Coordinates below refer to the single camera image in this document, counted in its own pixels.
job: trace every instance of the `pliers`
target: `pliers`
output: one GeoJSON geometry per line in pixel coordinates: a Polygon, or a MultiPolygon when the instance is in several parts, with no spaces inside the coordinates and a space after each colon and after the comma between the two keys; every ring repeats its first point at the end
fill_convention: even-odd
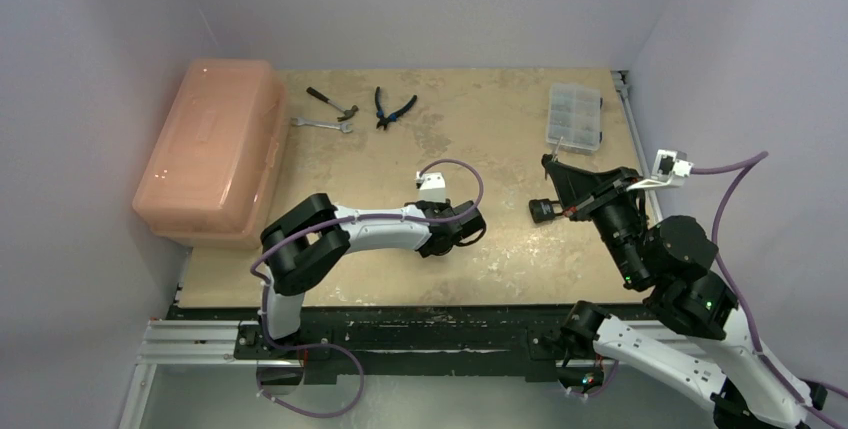
{"type": "Polygon", "coordinates": [[[410,99],[405,106],[401,107],[400,109],[389,114],[389,116],[386,117],[386,115],[383,113],[383,106],[380,105],[380,88],[377,87],[377,91],[374,92],[374,105],[377,106],[377,118],[380,119],[377,122],[377,129],[380,129],[382,127],[384,131],[387,130],[389,128],[389,123],[397,121],[400,116],[406,114],[407,111],[412,109],[412,106],[415,105],[415,101],[417,100],[418,96],[413,95],[412,99],[410,99]]]}

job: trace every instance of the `silver wrench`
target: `silver wrench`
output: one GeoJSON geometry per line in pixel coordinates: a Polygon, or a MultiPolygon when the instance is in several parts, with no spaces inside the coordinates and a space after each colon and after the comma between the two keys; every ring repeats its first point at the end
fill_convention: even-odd
{"type": "Polygon", "coordinates": [[[327,129],[336,129],[342,131],[347,134],[348,132],[353,132],[352,124],[349,122],[321,122],[321,121],[313,121],[312,119],[307,119],[305,117],[292,117],[292,125],[293,126],[315,126],[315,127],[324,127],[327,129]]]}

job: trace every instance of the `table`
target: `table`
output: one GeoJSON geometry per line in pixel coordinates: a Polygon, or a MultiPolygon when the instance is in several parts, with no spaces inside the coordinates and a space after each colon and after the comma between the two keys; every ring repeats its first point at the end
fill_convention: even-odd
{"type": "MultiPolygon", "coordinates": [[[[607,69],[381,69],[280,71],[291,116],[333,121],[335,109],[309,96],[313,86],[360,108],[354,132],[292,127],[268,217],[277,219],[305,197],[326,192],[334,203],[361,209],[397,208],[417,200],[415,171],[457,158],[483,176],[480,210],[488,233],[443,257],[386,249],[344,257],[307,292],[306,305],[480,305],[637,302],[591,223],[557,220],[537,226],[527,201],[556,199],[540,164],[548,92],[554,82],[601,91],[603,142],[592,156],[560,151],[560,161],[588,170],[638,168],[633,139],[607,69]],[[394,111],[413,94],[418,102],[387,131],[375,129],[374,90],[394,111]]],[[[473,199],[474,178],[458,166],[440,170],[454,204],[473,199]]],[[[259,305],[258,281],[248,273],[259,250],[195,248],[179,306],[259,305]]]]}

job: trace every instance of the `black and white robotic arm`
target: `black and white robotic arm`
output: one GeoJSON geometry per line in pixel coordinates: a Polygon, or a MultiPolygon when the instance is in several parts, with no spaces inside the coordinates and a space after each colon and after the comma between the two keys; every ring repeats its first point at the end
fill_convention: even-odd
{"type": "Polygon", "coordinates": [[[644,191],[680,185],[691,164],[673,152],[658,156],[650,179],[623,167],[584,171],[559,163],[555,154],[545,155],[542,165],[564,215],[595,224],[624,287],[652,289],[644,305],[702,349],[707,360],[665,346],[586,301],[574,306],[558,336],[543,343],[562,349],[566,363],[593,354],[627,363],[711,411],[720,429],[809,427],[807,407],[821,409],[826,391],[795,377],[763,346],[775,366],[767,367],[736,295],[710,270],[718,247],[689,216],[648,228],[644,191]],[[776,373],[803,395],[802,403],[776,373]]]}
{"type": "Polygon", "coordinates": [[[312,242],[307,236],[296,239],[266,260],[272,281],[267,324],[273,339],[285,338],[300,328],[306,291],[318,285],[342,256],[392,248],[409,249],[421,257],[442,256],[454,246],[473,244],[485,233],[486,222],[480,211],[469,211],[472,201],[451,206],[441,173],[416,174],[416,185],[419,200],[397,209],[353,209],[333,204],[327,194],[313,194],[262,232],[262,246],[267,251],[308,227],[339,219],[348,221],[328,225],[312,242]],[[455,218],[465,212],[468,214],[453,222],[420,222],[455,218]],[[368,217],[377,214],[384,217],[368,217]]]}

